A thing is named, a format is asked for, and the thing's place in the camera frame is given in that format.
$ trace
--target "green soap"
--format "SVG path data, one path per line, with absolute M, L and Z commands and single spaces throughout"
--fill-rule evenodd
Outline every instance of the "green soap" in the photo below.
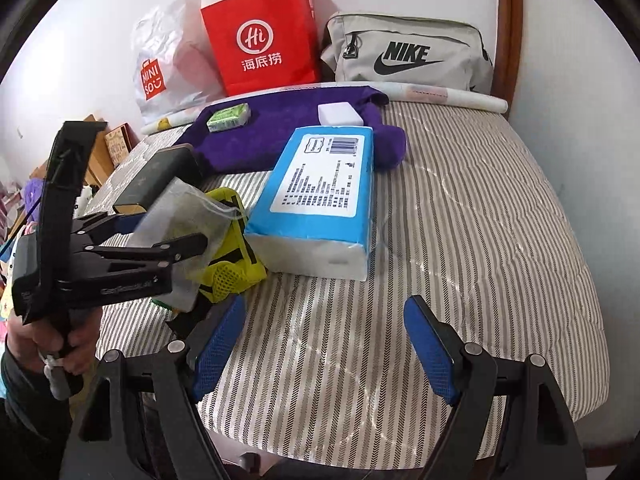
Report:
M 251 110 L 247 103 L 218 110 L 207 121 L 210 132 L 222 132 L 238 126 L 244 126 L 251 117 Z

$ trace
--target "purple towel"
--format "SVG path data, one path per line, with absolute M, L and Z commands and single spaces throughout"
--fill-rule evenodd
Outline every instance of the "purple towel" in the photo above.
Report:
M 341 86 L 289 90 L 238 99 L 205 108 L 176 141 L 188 142 L 204 155 L 213 173 L 247 173 L 272 170 L 293 130 L 315 126 L 318 105 L 348 102 L 365 126 L 373 128 L 374 168 L 389 170 L 402 161 L 406 136 L 402 128 L 382 123 L 379 106 L 388 97 L 369 86 Z M 248 103 L 251 119 L 245 126 L 209 133 L 207 121 L 214 112 Z
M 41 178 L 31 178 L 24 186 L 24 190 L 22 195 L 24 196 L 24 210 L 28 212 L 33 204 L 36 203 L 36 200 L 42 196 L 42 190 L 44 188 L 44 180 Z M 31 216 L 27 219 L 30 222 L 39 222 L 40 221 L 40 205 L 34 209 Z

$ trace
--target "blue mesh pad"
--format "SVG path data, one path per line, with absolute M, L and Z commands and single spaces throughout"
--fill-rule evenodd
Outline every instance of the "blue mesh pad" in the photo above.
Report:
M 145 217 L 146 213 L 137 213 L 133 215 L 123 215 L 116 220 L 116 232 L 122 235 L 132 233 L 138 227 L 140 221 Z
M 413 298 L 404 302 L 404 328 L 427 374 L 431 389 L 449 406 L 453 406 L 460 396 L 453 384 L 453 362 Z
M 244 300 L 242 296 L 237 296 L 196 361 L 196 380 L 191 391 L 196 402 L 200 402 L 202 397 L 211 393 L 218 384 L 222 370 L 225 369 L 242 332 L 244 316 Z

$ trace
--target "barcode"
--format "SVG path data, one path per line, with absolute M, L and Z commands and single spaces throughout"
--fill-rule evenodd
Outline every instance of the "barcode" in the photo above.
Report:
M 332 155 L 355 155 L 357 148 L 357 137 L 334 137 L 329 153 Z

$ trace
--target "grey striped bedsheet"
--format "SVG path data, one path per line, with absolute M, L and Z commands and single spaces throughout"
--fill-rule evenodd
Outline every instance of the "grey striped bedsheet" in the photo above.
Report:
M 504 118 L 394 102 L 408 152 L 375 175 L 369 279 L 271 273 L 245 294 L 248 316 L 204 425 L 299 460 L 352 468 L 426 462 L 449 409 L 429 389 L 402 323 L 411 294 L 465 341 L 492 355 L 548 359 L 574 419 L 607 398 L 609 360 L 589 269 L 552 187 Z M 110 208 L 176 128 L 145 141 L 92 201 Z M 267 173 L 220 176 L 250 210 Z M 123 236 L 111 245 L 121 245 Z M 167 312 L 149 300 L 105 308 L 98 357 L 157 351 Z M 479 458 L 493 453 L 504 399 L 495 399 Z

